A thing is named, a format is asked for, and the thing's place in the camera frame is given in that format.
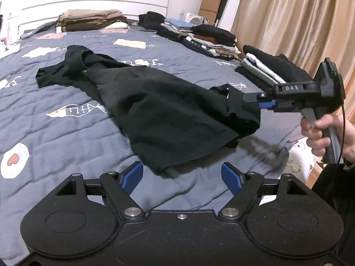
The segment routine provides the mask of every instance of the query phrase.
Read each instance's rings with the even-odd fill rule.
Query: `white fan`
[[[187,13],[185,22],[189,22],[195,25],[208,24],[208,18],[199,15]]]

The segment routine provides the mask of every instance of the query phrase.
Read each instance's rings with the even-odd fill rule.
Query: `beige curtain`
[[[343,76],[345,112],[355,123],[355,0],[241,0],[231,32],[239,49],[283,53],[310,75],[329,57]]]

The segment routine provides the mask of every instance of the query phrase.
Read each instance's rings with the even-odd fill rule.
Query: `hand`
[[[315,121],[315,127],[304,118],[301,120],[302,135],[308,137],[307,145],[312,148],[312,153],[316,156],[322,156],[325,153],[325,148],[331,144],[331,139],[324,137],[322,130],[329,126],[334,126],[337,130],[339,143],[343,138],[343,116],[327,114],[321,119]],[[349,122],[345,121],[345,140],[343,149],[343,158],[349,162],[355,163],[355,127]]]

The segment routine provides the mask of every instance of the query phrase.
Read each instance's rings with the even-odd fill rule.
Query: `silver screw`
[[[142,213],[141,209],[137,207],[130,207],[125,210],[127,216],[136,217]]]
[[[239,210],[236,208],[224,208],[222,214],[227,217],[235,217],[239,214]]]
[[[186,215],[186,214],[179,214],[179,215],[178,215],[178,218],[179,218],[180,220],[184,220],[184,219],[187,218],[187,215]]]

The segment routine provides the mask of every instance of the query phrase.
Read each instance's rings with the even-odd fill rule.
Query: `finger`
[[[310,130],[305,130],[304,128],[301,129],[301,134],[303,136],[306,136],[312,140],[319,140],[320,138],[322,138],[323,133],[321,130],[319,129],[310,129]]]
[[[302,129],[305,129],[306,131],[308,131],[308,130],[311,129],[311,123],[308,122],[307,119],[302,118],[302,119],[301,119],[301,128],[302,128]]]
[[[325,148],[319,150],[312,150],[312,153],[315,156],[323,156],[325,154]]]
[[[321,119],[315,121],[315,126],[318,129],[324,130],[329,126],[341,127],[342,118],[338,115],[326,114]]]
[[[308,138],[306,144],[314,150],[319,150],[328,147],[331,144],[331,139],[328,137],[324,137],[319,140],[312,140]]]

